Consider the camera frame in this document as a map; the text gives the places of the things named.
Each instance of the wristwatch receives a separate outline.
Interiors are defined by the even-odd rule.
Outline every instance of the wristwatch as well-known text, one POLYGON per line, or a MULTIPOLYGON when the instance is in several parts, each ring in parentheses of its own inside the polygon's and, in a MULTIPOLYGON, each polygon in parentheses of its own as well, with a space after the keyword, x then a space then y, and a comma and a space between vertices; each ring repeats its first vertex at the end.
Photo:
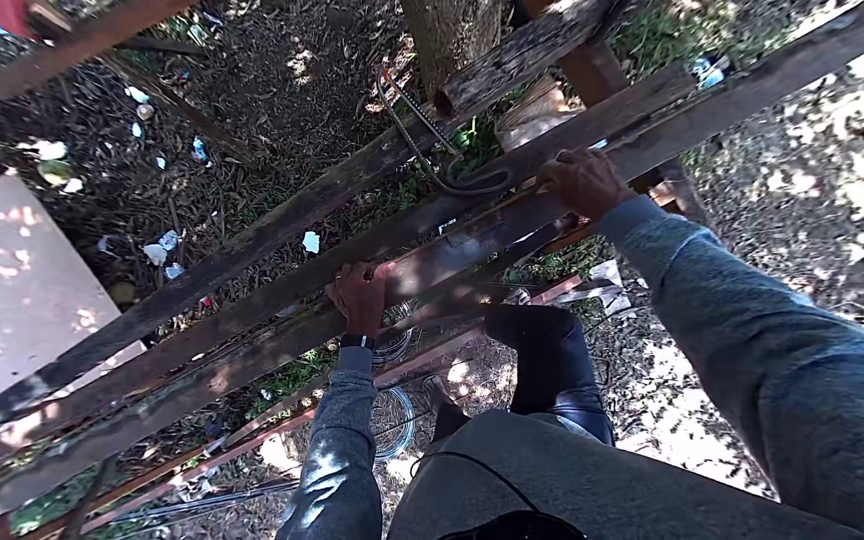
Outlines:
POLYGON ((359 333, 347 333, 342 336, 342 341, 339 342, 340 349, 344 349, 345 347, 365 347, 370 351, 374 351, 375 339, 359 333))

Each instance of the foot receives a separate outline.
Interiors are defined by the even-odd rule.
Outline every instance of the foot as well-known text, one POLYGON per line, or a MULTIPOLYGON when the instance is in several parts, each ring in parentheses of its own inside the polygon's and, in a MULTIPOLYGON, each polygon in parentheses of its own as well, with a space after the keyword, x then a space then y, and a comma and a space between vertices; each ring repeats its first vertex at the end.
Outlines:
POLYGON ((448 391, 445 390, 445 383, 441 381, 441 377, 434 374, 425 379, 422 383, 425 389, 425 397, 429 400, 429 407, 432 411, 441 409, 443 405, 454 405, 455 401, 448 397, 448 391))

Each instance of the dark pants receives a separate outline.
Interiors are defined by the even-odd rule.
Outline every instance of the dark pants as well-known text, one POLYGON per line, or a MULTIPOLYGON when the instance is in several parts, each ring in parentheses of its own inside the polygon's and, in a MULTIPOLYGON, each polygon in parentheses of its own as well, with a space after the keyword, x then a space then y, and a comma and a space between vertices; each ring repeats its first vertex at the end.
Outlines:
MULTIPOLYGON (((489 338, 518 352, 518 384, 511 412, 557 414, 603 443, 615 445, 582 323, 575 315, 545 305, 498 304, 488 308, 485 325, 489 338)), ((432 441, 450 436, 469 420, 458 405, 443 406, 432 441)))

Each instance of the man's right hand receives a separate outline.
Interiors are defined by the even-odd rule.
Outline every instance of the man's right hand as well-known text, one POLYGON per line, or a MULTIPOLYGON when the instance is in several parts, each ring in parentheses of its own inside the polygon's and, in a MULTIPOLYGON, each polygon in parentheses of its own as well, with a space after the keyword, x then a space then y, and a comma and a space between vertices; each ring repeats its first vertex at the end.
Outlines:
POLYGON ((538 181, 558 192, 561 203, 593 223, 636 194, 618 178, 615 166, 601 150, 569 152, 542 166, 538 181))

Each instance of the black cable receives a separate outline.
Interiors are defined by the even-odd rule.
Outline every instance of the black cable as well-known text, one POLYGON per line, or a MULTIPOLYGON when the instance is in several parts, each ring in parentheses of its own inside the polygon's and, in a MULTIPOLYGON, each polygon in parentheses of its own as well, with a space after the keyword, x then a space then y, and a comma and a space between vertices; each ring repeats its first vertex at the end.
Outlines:
POLYGON ((458 451, 437 451, 434 454, 428 453, 426 455, 423 455, 419 459, 415 460, 415 462, 412 464, 412 467, 409 468, 409 473, 412 475, 412 478, 413 479, 415 478, 415 472, 414 472, 415 465, 421 463, 424 460, 431 459, 431 458, 435 457, 436 455, 437 456, 454 456, 455 458, 462 458, 463 460, 469 460, 472 463, 475 463, 479 467, 482 467, 486 471, 492 473, 498 480, 502 481, 502 484, 509 486, 509 489, 512 490, 513 492, 515 492, 515 495, 517 495, 520 499, 522 499, 522 503, 525 503, 525 505, 529 509, 533 510, 534 512, 542 513, 541 510, 539 510, 537 506, 532 504, 532 501, 529 500, 529 498, 526 497, 524 493, 522 493, 517 487, 515 487, 515 484, 512 484, 511 482, 509 482, 505 477, 503 477, 498 472, 496 472, 495 469, 492 469, 491 467, 486 465, 486 463, 484 463, 483 461, 478 460, 476 458, 473 458, 472 456, 467 455, 466 453, 461 453, 458 451))

